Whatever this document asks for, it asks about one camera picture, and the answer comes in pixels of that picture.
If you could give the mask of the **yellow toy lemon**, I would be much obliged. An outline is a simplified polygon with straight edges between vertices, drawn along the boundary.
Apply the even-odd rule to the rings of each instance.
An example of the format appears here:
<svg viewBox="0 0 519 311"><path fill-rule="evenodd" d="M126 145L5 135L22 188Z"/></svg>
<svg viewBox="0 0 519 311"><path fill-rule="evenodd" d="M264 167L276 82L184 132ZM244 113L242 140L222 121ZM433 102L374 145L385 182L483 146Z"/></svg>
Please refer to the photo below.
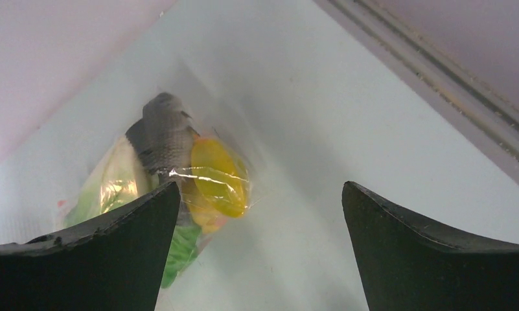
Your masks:
<svg viewBox="0 0 519 311"><path fill-rule="evenodd" d="M182 200L185 202L193 221L198 224L204 235L217 232L228 222L228 217L217 211L201 194L191 179L182 184Z"/></svg>

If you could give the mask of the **clear zip top bag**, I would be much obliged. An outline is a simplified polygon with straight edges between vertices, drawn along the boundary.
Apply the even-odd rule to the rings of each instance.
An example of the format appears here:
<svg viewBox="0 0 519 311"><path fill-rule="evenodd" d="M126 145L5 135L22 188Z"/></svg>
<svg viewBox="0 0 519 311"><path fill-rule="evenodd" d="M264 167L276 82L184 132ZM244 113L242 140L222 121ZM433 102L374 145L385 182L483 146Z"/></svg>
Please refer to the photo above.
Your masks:
<svg viewBox="0 0 519 311"><path fill-rule="evenodd" d="M176 83L173 86L171 86L171 87L167 87L167 86L161 87L159 93L162 93L162 92L171 93L171 94L173 94L173 95L175 95L175 96L177 96L177 97L179 97L181 99L185 111L192 118L192 126L196 130L196 132L197 132L197 134L194 136L194 142L197 139L199 139L199 138L206 138L206 137L211 137L211 138L219 139L227 147L232 149L232 151L234 151L234 153L238 154L240 156L240 158L242 159L243 164L246 166L246 168L248 170L249 186L250 186L248 209L245 212L245 214L246 214L249 211L249 209L252 206L254 206L260 200L260 198L262 197L262 195L264 193L264 185L262 184L261 180L259 179L259 175L257 174L256 168L249 161L249 153L248 153L248 151L243 150L240 145L238 145L236 142L234 142L231 134L226 130L224 125L210 126L207 123L202 123L200 121L197 121L190 114L189 108L185 104L185 100L192 99L193 102L196 103L196 104L206 104L206 103L208 103L208 99L205 98L205 97L195 97L193 95L193 93L196 90L198 90L198 83L196 81L195 76L190 72L188 67L184 66L182 63L178 63L173 68L172 77L174 77L176 79ZM190 166L189 167L174 169L174 170L170 171L167 176L159 175L159 174L154 174L154 175L151 175L151 176L152 177L157 177L157 180L158 180L158 183L159 183L158 187L161 186L161 185L164 185L166 183L175 183L177 185L178 189L179 189L180 203L183 202L183 200L182 200L182 186L181 186L181 184L186 179L191 179L191 180L194 181L194 176L192 175L192 171L191 171L191 153L190 153ZM78 196L78 194L73 199L68 200L66 202L63 202L61 204L61 211L60 211L60 213L58 215L58 220L57 220L57 226L58 227L67 228L67 227L64 227L63 223L62 223L63 215L64 215L64 212L66 212L66 210L68 208L70 208L70 203L77 196ZM212 240L213 235L215 233L212 233L212 234L209 234L209 235L204 235L203 233L201 233L201 235L200 235L200 237L198 238L198 241L197 241L198 255L203 251L204 247ZM160 286L160 290L159 290L160 295L165 295L167 293L167 290L168 290L168 288L162 288Z"/></svg>

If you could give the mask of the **yellow toy mango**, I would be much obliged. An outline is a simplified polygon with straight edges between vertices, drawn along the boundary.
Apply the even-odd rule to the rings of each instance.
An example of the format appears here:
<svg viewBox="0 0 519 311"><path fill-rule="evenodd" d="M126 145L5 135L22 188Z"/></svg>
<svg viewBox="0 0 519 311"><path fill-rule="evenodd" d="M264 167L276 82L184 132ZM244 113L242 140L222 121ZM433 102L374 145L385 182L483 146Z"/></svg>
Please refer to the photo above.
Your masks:
<svg viewBox="0 0 519 311"><path fill-rule="evenodd" d="M191 171L199 192L214 209L232 218L245 214L250 192L248 170L221 140L206 137L194 142Z"/></svg>

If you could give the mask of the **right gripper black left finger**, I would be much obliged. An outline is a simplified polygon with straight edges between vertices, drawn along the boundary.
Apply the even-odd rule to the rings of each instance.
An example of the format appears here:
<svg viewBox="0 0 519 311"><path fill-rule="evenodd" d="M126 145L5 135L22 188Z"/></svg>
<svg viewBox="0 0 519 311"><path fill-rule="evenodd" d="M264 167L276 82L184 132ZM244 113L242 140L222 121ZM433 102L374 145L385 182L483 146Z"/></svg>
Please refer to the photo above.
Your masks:
<svg viewBox="0 0 519 311"><path fill-rule="evenodd" d="M179 203L167 183L67 229L0 245L0 310L153 310Z"/></svg>

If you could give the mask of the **green toy lettuce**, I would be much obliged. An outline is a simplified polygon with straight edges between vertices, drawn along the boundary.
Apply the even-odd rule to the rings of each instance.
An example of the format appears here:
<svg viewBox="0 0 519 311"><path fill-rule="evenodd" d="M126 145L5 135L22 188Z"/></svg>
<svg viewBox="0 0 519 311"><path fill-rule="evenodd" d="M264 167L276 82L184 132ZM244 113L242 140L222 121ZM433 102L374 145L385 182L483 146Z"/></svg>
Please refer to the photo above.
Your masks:
<svg viewBox="0 0 519 311"><path fill-rule="evenodd" d="M119 137L84 182L78 196L64 212L63 226L71 227L112 211L158 187L157 177L143 168L125 136ZM197 241L202 233L190 212L181 202L167 261L162 288L170 287L198 256Z"/></svg>

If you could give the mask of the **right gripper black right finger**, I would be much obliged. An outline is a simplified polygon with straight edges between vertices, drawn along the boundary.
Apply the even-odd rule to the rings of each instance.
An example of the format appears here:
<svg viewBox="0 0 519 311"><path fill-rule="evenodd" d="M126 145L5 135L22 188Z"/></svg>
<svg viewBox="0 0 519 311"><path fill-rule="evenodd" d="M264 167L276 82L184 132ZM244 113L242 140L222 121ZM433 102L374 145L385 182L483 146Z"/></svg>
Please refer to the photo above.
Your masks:
<svg viewBox="0 0 519 311"><path fill-rule="evenodd" d="M344 184L370 310L519 310L519 244L475 235Z"/></svg>

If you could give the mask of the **grey toy fish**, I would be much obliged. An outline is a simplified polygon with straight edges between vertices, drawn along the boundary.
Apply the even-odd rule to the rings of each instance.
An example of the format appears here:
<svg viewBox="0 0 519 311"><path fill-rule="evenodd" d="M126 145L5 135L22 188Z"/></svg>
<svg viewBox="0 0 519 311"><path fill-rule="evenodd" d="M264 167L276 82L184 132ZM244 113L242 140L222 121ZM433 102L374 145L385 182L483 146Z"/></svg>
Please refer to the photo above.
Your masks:
<svg viewBox="0 0 519 311"><path fill-rule="evenodd" d="M162 92L143 106L142 117L125 136L149 174L167 176L174 169L190 166L196 134L181 99Z"/></svg>

